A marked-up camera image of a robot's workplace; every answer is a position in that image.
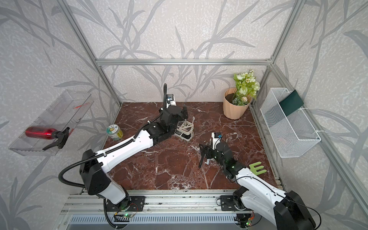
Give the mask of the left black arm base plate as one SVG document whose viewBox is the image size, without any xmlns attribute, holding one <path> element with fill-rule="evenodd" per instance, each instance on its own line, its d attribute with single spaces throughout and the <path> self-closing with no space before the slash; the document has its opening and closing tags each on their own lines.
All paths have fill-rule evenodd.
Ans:
<svg viewBox="0 0 368 230">
<path fill-rule="evenodd" d="M 107 212 L 142 212 L 145 204 L 145 196 L 127 196 L 118 204 L 113 204 L 110 200 L 105 203 Z"/>
</svg>

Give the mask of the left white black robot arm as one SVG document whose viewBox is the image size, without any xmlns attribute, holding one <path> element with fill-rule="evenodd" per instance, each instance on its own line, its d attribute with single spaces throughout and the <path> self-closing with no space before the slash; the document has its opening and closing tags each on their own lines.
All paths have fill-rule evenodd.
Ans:
<svg viewBox="0 0 368 230">
<path fill-rule="evenodd" d="M 187 118 L 186 106 L 164 105 L 160 115 L 140 128 L 134 136 L 97 152 L 87 150 L 82 155 L 82 160 L 64 168 L 59 173 L 58 179 L 63 184 L 85 188 L 89 195 L 104 198 L 119 210 L 125 209 L 131 204 L 131 198 L 121 185 L 109 177 L 108 173 L 136 153 L 169 139 L 176 132 L 178 123 Z M 64 174 L 75 167 L 79 167 L 83 180 L 81 184 L 64 178 Z"/>
</svg>

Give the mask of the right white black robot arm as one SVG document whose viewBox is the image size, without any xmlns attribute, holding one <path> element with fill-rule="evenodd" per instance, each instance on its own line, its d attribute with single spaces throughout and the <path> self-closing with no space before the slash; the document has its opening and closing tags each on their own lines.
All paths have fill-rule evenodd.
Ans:
<svg viewBox="0 0 368 230">
<path fill-rule="evenodd" d="M 240 186 L 233 193 L 238 209 L 255 211 L 279 230 L 317 230 L 321 226 L 310 214 L 313 209 L 306 206 L 296 192 L 278 189 L 255 175 L 233 158 L 227 143 L 200 144 L 199 148 L 202 159 L 214 159 L 223 174 Z"/>
</svg>

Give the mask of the black toothbrush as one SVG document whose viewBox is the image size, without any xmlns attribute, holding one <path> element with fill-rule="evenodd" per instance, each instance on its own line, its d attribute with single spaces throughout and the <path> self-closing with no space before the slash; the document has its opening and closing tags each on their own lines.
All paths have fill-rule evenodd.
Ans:
<svg viewBox="0 0 368 230">
<path fill-rule="evenodd" d="M 204 155 L 201 155 L 201 159 L 200 159 L 199 166 L 198 166 L 199 168 L 202 167 L 203 160 L 204 160 Z"/>
</svg>

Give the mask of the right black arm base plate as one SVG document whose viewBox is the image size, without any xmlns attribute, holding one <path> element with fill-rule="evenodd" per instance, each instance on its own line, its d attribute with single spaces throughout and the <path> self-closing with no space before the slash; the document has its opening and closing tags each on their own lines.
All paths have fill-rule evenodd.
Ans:
<svg viewBox="0 0 368 230">
<path fill-rule="evenodd" d="M 243 211 L 245 206 L 240 204 L 238 200 L 234 200 L 234 196 L 231 195 L 221 195 L 220 196 L 220 206 L 222 211 Z"/>
</svg>

